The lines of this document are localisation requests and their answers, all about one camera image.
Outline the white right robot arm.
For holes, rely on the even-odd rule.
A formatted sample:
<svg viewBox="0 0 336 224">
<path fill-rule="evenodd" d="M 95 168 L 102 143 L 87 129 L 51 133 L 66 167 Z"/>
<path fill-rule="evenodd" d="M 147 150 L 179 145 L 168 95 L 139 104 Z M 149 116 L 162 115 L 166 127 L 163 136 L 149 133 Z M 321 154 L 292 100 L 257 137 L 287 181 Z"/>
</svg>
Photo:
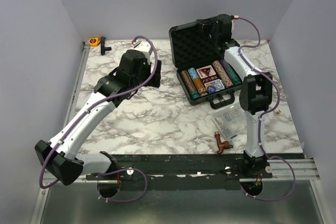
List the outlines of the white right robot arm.
<svg viewBox="0 0 336 224">
<path fill-rule="evenodd" d="M 232 39 L 234 21 L 250 23 L 257 32 L 258 42 L 254 45 L 237 46 Z M 272 102 L 272 75 L 257 68 L 244 54 L 243 48 L 257 48 L 261 42 L 258 28 L 253 22 L 237 15 L 221 14 L 207 19 L 198 19 L 197 26 L 204 37 L 211 41 L 214 50 L 230 64 L 241 78 L 242 87 L 239 104 L 245 112 L 247 142 L 240 169 L 249 178 L 259 174 L 267 166 L 263 116 Z"/>
</svg>

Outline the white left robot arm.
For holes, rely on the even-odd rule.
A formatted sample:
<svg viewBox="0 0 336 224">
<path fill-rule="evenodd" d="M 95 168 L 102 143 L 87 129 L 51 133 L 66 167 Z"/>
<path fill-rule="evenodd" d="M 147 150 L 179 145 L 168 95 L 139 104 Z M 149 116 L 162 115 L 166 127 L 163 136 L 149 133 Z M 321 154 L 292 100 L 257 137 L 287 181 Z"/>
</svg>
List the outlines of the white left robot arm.
<svg viewBox="0 0 336 224">
<path fill-rule="evenodd" d="M 37 142 L 35 152 L 43 170 L 63 185 L 70 185 L 85 174 L 99 173 L 104 179 L 116 175 L 116 166 L 108 154 L 77 154 L 91 132 L 123 100 L 130 99 L 143 86 L 160 86 L 161 61 L 156 59 L 151 64 L 150 60 L 156 54 L 151 47 L 127 50 L 119 66 L 99 79 L 87 103 L 65 128 L 50 140 Z"/>
</svg>

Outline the blue small blind button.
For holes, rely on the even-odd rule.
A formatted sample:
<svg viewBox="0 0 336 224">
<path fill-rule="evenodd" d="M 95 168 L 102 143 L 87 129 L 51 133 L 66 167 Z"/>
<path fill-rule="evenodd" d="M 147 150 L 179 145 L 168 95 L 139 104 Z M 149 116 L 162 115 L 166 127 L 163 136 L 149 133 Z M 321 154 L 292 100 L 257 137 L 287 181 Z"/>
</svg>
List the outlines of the blue small blind button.
<svg viewBox="0 0 336 224">
<path fill-rule="evenodd" d="M 208 93 L 215 93 L 216 92 L 216 87 L 213 85 L 207 86 L 207 92 Z"/>
</svg>

